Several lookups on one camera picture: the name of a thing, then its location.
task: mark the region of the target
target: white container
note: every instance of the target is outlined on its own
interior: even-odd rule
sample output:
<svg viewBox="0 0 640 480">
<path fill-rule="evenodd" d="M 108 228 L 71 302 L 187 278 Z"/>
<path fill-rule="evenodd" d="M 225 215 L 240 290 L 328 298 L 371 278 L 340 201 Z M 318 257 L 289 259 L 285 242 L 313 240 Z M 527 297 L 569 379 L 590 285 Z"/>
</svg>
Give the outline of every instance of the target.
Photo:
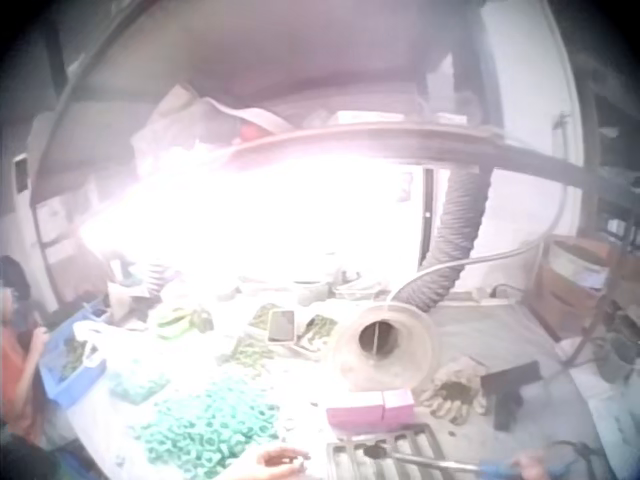
<svg viewBox="0 0 640 480">
<path fill-rule="evenodd" d="M 609 267 L 599 265 L 594 261 L 589 261 L 578 257 L 568 251 L 566 247 L 574 247 L 565 242 L 554 242 L 549 248 L 549 266 L 560 275 L 568 278 L 574 283 L 586 288 L 599 290 L 609 276 Z M 597 255 L 590 253 L 590 256 L 597 258 Z"/>
</svg>

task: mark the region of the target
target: blue plastic crate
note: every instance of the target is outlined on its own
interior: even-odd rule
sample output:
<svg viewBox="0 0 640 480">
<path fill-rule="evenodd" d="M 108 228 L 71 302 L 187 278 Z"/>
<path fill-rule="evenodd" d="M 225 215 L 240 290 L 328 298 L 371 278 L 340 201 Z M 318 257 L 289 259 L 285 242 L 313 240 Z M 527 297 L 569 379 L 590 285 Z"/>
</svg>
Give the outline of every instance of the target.
<svg viewBox="0 0 640 480">
<path fill-rule="evenodd" d="M 66 361 L 64 341 L 73 336 L 73 324 L 81 320 L 97 321 L 91 312 L 103 308 L 100 301 L 93 302 L 56 328 L 47 342 L 38 367 L 47 396 L 65 410 L 84 396 L 104 374 L 107 364 L 102 360 L 95 367 L 80 366 L 62 381 L 62 367 Z"/>
</svg>

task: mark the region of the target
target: plastic roll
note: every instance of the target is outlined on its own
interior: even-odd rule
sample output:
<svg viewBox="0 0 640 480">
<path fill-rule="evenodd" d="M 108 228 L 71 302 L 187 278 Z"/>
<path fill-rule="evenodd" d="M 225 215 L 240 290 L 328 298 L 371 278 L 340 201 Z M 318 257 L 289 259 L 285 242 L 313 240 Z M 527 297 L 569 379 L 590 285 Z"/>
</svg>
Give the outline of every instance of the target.
<svg viewBox="0 0 640 480">
<path fill-rule="evenodd" d="M 414 388 L 437 368 L 438 345 L 427 314 L 403 303 L 379 303 L 338 325 L 328 364 L 350 391 Z"/>
</svg>

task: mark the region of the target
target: flexible duct hose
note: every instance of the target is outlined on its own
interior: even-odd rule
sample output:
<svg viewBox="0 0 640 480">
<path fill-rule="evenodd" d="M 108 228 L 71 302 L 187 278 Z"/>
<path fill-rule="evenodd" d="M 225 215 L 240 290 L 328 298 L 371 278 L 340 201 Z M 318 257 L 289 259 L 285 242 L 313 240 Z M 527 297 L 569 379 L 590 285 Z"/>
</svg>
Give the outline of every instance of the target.
<svg viewBox="0 0 640 480">
<path fill-rule="evenodd" d="M 482 224 L 490 186 L 491 171 L 451 171 L 435 242 L 421 270 L 469 258 Z M 421 277 L 401 288 L 394 300 L 428 312 L 449 294 L 462 270 L 464 265 L 457 265 Z"/>
</svg>

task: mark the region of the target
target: table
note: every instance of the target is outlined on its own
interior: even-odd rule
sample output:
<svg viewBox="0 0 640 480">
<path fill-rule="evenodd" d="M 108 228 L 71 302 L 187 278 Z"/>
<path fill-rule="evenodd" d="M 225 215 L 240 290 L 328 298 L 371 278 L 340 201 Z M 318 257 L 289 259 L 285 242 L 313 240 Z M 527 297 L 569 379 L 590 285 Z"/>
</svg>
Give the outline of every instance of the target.
<svg viewBox="0 0 640 480">
<path fill-rule="evenodd" d="M 468 355 L 486 364 L 490 371 L 531 360 L 540 362 L 543 377 L 561 368 L 553 341 L 524 307 L 439 306 L 431 316 L 439 330 L 441 364 Z M 215 333 L 195 336 L 189 348 L 181 351 L 179 363 L 188 365 L 194 359 L 210 359 L 214 337 Z M 275 388 L 281 392 L 283 415 L 295 424 L 285 440 L 311 452 L 308 477 L 325 478 L 326 444 L 335 441 L 335 436 L 327 428 L 321 409 L 312 405 L 322 389 L 322 365 L 285 358 L 278 362 L 272 375 Z M 455 460 L 509 461 L 524 449 L 540 448 L 555 440 L 600 446 L 589 408 L 568 372 L 556 375 L 551 382 L 527 386 L 522 394 L 525 403 L 509 433 L 494 431 L 491 416 L 481 417 L 475 413 L 462 427 L 433 419 L 421 409 L 418 409 L 418 418 L 431 425 L 445 455 Z M 78 437 L 109 478 L 179 478 L 171 469 L 149 465 L 142 447 L 127 430 L 131 420 L 140 419 L 148 412 L 149 403 L 134 407 L 115 400 L 103 377 L 69 409 L 68 416 Z M 598 478 L 607 478 L 602 465 L 598 468 L 602 473 Z M 571 478 L 586 478 L 581 465 L 572 471 Z"/>
</svg>

